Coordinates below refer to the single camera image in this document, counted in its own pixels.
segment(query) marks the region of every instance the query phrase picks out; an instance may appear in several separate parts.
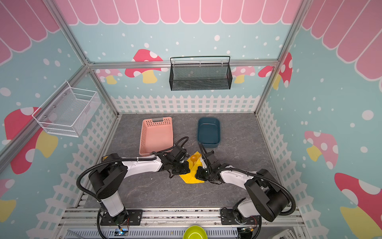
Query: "yellow mushroom stem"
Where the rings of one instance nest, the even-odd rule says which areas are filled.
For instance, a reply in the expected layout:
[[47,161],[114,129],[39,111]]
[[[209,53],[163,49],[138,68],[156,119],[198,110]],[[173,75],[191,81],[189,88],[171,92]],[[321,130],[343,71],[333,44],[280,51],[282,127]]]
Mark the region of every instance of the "yellow mushroom stem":
[[273,88],[274,88],[275,90],[278,90],[278,85],[279,85],[279,83],[280,83],[280,80],[281,80],[281,76],[280,76],[280,74],[278,74],[277,77],[276,77],[275,82],[273,82]]
[[244,75],[238,75],[235,79],[235,82],[236,84],[241,84],[244,82]]
[[158,79],[154,75],[153,70],[147,70],[143,72],[142,75],[143,75],[143,83],[145,84],[151,84],[158,81]]

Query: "red mushroom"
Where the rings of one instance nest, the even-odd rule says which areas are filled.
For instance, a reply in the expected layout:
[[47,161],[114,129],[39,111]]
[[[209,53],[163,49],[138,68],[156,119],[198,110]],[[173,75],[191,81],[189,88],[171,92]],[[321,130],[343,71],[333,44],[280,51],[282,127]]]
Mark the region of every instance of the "red mushroom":
[[[153,53],[152,51],[146,50],[146,49],[140,49],[135,54],[134,58],[132,59],[133,62],[162,62],[162,58],[160,58],[157,54]],[[140,74],[143,75],[143,83],[150,84],[155,83],[158,81],[158,79],[154,75],[153,70],[158,70],[161,72],[168,71],[168,68],[142,68],[142,69],[126,69],[125,75],[128,77],[136,77]]]
[[[290,78],[292,77],[292,66],[293,66],[292,55],[288,52],[288,55],[286,56],[284,64],[281,66],[281,69],[276,76],[275,82],[273,82],[273,88],[275,90],[278,90],[278,85],[281,79],[283,79],[284,86],[288,87],[290,83]],[[259,72],[259,77],[269,76],[271,72],[272,72],[272,67],[266,66]]]
[[382,235],[382,190],[355,177],[336,173],[334,181],[339,190],[357,205],[341,207],[341,213],[358,238],[371,239]]
[[305,131],[304,143],[307,141],[313,146],[307,148],[309,157],[316,162],[318,157],[323,155],[326,165],[329,169],[333,169],[338,160],[337,141],[333,135],[314,131]]
[[102,82],[106,82],[109,85],[117,84],[117,81],[114,79],[114,76],[122,76],[122,73],[118,69],[97,69],[95,71]]
[[[7,115],[4,119],[6,143],[11,141],[23,129],[32,119],[32,114],[37,109],[37,107],[22,108]],[[11,161],[13,172],[22,174],[30,168],[36,148],[47,158],[50,157],[57,145],[58,138],[47,134],[40,128]]]
[[231,70],[232,77],[235,78],[236,84],[241,84],[244,82],[244,75],[254,76],[256,71],[254,67],[235,67]]

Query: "pink mushroom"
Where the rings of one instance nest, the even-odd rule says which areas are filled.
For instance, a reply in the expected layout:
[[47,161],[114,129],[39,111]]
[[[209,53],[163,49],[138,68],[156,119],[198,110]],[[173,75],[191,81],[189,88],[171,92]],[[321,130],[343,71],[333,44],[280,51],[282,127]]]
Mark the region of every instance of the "pink mushroom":
[[334,136],[327,133],[305,131],[305,139],[304,143],[308,141],[313,145],[306,149],[310,158],[316,162],[318,157],[323,155],[328,168],[333,169],[338,160],[338,146]]
[[231,70],[232,77],[236,77],[236,84],[241,84],[244,82],[244,75],[254,76],[256,75],[254,67],[235,67]]
[[[157,54],[153,53],[152,51],[146,50],[146,49],[140,49],[135,54],[134,58],[132,59],[133,62],[162,62],[162,58],[160,58]],[[140,74],[143,75],[143,83],[150,84],[155,83],[158,81],[158,79],[154,75],[154,70],[158,70],[161,72],[168,71],[168,68],[142,68],[142,69],[126,69],[125,75],[132,78],[139,76]]]
[[356,208],[340,208],[355,236],[371,239],[382,235],[381,189],[342,173],[336,173],[334,181],[338,189],[357,206]]
[[97,69],[95,72],[102,82],[105,82],[106,78],[106,82],[109,85],[117,84],[113,76],[122,76],[122,73],[118,69]]
[[259,71],[259,77],[269,77],[272,74],[273,67],[272,66],[266,66],[263,69]]

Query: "light blue wall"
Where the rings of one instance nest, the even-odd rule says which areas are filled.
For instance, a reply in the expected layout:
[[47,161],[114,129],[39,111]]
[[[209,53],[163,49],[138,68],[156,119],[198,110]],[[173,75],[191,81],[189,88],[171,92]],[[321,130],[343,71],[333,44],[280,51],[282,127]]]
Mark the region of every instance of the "light blue wall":
[[[266,101],[274,114],[273,119],[277,120],[276,127],[280,127],[283,141],[287,143],[287,151],[291,151],[291,159],[296,162],[295,168],[301,172],[301,182],[307,184],[306,194],[313,197],[311,205],[319,212],[316,214],[319,222],[329,229],[327,237],[355,239],[357,237],[346,223],[340,207],[357,206],[341,193],[334,177],[336,173],[343,173],[382,188],[382,93],[377,82],[362,78],[355,72],[353,64],[342,62],[335,50],[325,48],[310,31],[300,30],[290,53],[293,57],[291,82],[287,88],[280,84],[277,91],[272,89]],[[366,110],[374,113],[371,120],[363,119]],[[338,144],[338,161],[333,169],[328,168],[322,155],[316,162],[310,159],[306,149],[312,145],[306,142],[305,131],[334,136]],[[363,153],[361,147],[366,147],[367,152]],[[297,203],[304,206],[301,196],[296,198]],[[373,203],[376,211],[381,211],[380,201],[369,203]],[[302,216],[310,232],[317,232],[317,225],[311,223],[312,213],[304,210]],[[367,234],[370,228],[366,226],[360,230]]]
[[13,58],[0,66],[0,88],[11,92],[10,96],[0,94],[0,141],[7,139],[4,118],[9,113],[20,108],[39,107],[80,67],[78,57],[61,31],[48,33],[47,39],[33,42],[23,53],[13,52]]
[[[76,87],[96,90],[88,76]],[[95,164],[115,119],[102,97],[101,101],[79,138],[57,135],[58,146],[50,157],[45,158],[36,150],[33,163],[25,173],[16,175],[8,166],[0,174],[0,180],[15,181],[1,200],[16,200],[16,208],[5,222],[0,223],[2,238],[45,238],[43,235],[52,234],[65,208],[74,206],[79,193],[75,181],[84,169]]]

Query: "white polka dot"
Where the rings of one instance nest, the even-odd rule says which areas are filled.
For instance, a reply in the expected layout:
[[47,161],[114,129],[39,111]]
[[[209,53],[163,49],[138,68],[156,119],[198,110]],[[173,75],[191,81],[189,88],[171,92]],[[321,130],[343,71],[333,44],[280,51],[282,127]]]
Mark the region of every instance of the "white polka dot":
[[326,162],[326,166],[328,166],[329,169],[333,169],[333,164],[332,162]]
[[10,141],[11,141],[11,140],[3,140],[3,141],[1,141],[1,143],[2,143],[3,145],[7,145]]
[[5,187],[9,189],[9,188],[11,188],[14,185],[14,183],[15,183],[15,180],[14,179],[10,179],[10,180],[8,180],[5,183]]
[[25,159],[28,161],[28,162],[33,162],[33,158],[34,158],[34,151],[35,149],[31,149],[31,150],[28,150],[28,152],[26,152],[25,154]]
[[10,96],[11,95],[11,91],[8,89],[8,88],[0,88],[0,94],[2,94],[3,96]]
[[362,113],[362,118],[364,120],[371,120],[374,117],[374,113],[371,110],[366,110]]
[[365,147],[365,146],[361,147],[361,152],[362,153],[367,153],[367,151],[368,151],[367,147]]
[[348,199],[350,199],[350,201],[352,201],[353,203],[355,203],[356,205],[358,205],[358,198],[357,196],[355,195],[355,193],[353,193],[352,191],[350,191],[349,189],[343,189],[341,191]]
[[379,194],[379,192],[381,191],[380,188],[376,187],[376,186],[373,186],[371,184],[368,184],[364,181],[361,181],[361,180],[358,180],[358,183],[359,185],[361,186],[361,188],[367,192],[368,194],[372,194],[372,195],[377,195]]
[[157,58],[157,57],[158,57],[157,54],[155,54],[154,52],[151,52],[151,51],[150,51],[150,56],[151,56],[152,58]]
[[20,111],[21,111],[24,115],[31,115],[31,114],[33,114],[33,112],[34,112],[33,107],[21,108]]
[[324,151],[327,150],[328,149],[328,145],[326,143],[322,143],[321,144],[321,149],[324,150]]

